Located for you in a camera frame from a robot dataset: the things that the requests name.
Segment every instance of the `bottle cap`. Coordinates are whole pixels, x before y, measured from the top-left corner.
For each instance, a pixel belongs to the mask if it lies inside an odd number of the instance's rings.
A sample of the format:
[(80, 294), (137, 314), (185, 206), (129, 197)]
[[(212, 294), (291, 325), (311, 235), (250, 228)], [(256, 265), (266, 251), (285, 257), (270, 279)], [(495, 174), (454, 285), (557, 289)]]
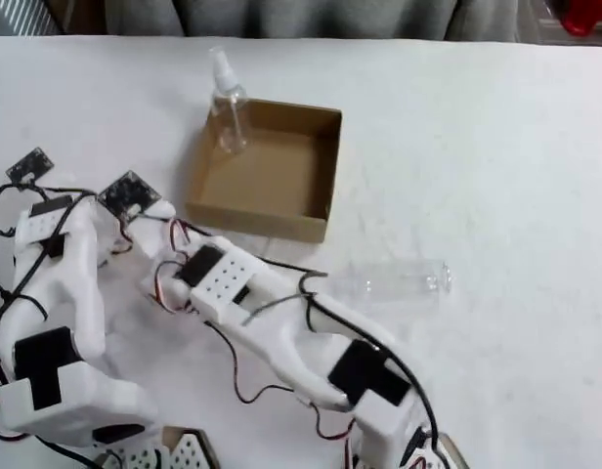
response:
[(227, 54), (222, 46), (210, 49), (210, 56), (214, 64), (214, 84), (219, 93), (225, 94), (233, 90), (240, 83), (227, 60)]

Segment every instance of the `open cardboard box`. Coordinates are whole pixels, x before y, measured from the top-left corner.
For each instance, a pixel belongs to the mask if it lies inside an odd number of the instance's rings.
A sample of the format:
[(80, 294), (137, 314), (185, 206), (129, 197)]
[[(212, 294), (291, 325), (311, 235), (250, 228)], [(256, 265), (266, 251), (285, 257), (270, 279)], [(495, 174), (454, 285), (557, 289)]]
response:
[(186, 208), (194, 222), (255, 235), (324, 240), (342, 113), (252, 100), (250, 143), (226, 153), (208, 116)]

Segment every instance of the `clear plastic bottle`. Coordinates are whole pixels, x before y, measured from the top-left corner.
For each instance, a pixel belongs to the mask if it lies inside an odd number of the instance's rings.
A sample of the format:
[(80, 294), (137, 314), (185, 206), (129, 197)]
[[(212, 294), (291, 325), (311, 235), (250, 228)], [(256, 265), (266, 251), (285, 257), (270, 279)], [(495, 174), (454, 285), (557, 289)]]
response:
[(248, 97), (230, 67), (223, 47), (210, 49), (214, 65), (212, 114), (219, 144), (229, 153), (242, 153), (249, 144)]
[(449, 293), (452, 274), (443, 261), (400, 259), (349, 265), (329, 275), (327, 283), (330, 292), (337, 297), (378, 304)]

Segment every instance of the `table surface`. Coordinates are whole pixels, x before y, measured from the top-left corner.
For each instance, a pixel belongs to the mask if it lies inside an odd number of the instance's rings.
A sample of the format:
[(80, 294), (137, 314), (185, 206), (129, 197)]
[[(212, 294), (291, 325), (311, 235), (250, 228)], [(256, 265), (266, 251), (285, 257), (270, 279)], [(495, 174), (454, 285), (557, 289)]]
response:
[[(335, 272), (443, 258), (441, 307), (365, 313), (403, 338), (441, 429), (481, 468), (602, 461), (602, 49), (406, 40), (0, 38), (0, 184), (40, 146), (46, 182), (101, 190), (134, 169), (181, 206), (224, 44), (257, 98), (342, 109), (326, 240), (230, 234), (256, 254)], [(10, 193), (0, 223), (30, 198)], [(0, 280), (12, 278), (0, 239)], [(107, 353), (163, 421), (207, 430), (225, 468), (335, 468), (313, 413), (273, 393), (244, 406), (225, 345), (153, 312), (100, 272)], [(240, 354), (240, 386), (273, 377)], [(346, 423), (329, 416), (328, 430)], [(35, 442), (0, 467), (72, 467)]]

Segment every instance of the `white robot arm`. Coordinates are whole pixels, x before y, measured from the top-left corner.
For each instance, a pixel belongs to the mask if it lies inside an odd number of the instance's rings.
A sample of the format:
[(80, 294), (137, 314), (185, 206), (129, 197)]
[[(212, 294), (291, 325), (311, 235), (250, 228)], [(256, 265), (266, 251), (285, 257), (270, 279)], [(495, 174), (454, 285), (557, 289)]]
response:
[[(21, 215), (16, 279), (29, 270), (43, 243), (58, 237), (53, 244), (59, 248), (23, 293), (47, 312), (71, 305), (75, 330), (41, 331), (43, 311), (23, 298), (15, 300), (0, 322), (0, 359), (11, 381), (0, 390), (1, 412), (9, 429), (52, 442), (123, 444), (159, 429), (155, 405), (135, 383), (96, 368), (105, 351), (96, 204), (78, 204), (54, 233), (70, 203), (52, 199)], [(146, 214), (168, 219), (175, 211), (159, 201)], [(362, 430), (359, 457), (367, 467), (400, 467), (405, 448), (429, 424), (429, 408), (394, 336), (327, 295), (299, 291), (223, 237), (186, 232), (183, 242), (175, 239), (172, 223), (140, 218), (129, 227), (134, 242), (129, 256), (149, 270), (140, 282), (145, 293), (168, 311), (197, 310), (268, 363), (302, 402), (351, 412)], [(308, 300), (317, 311), (309, 310)], [(457, 467), (452, 461), (443, 464)], [(443, 466), (437, 462), (435, 467)]]
[[(15, 238), (16, 283), (38, 259), (70, 196), (21, 214)], [(135, 383), (96, 367), (106, 347), (104, 304), (97, 286), (96, 202), (80, 201), (23, 291), (0, 322), (0, 359), (10, 381), (0, 389), (7, 428), (74, 447), (108, 445), (150, 432), (156, 407)], [(71, 307), (75, 329), (42, 331), (43, 313)]]

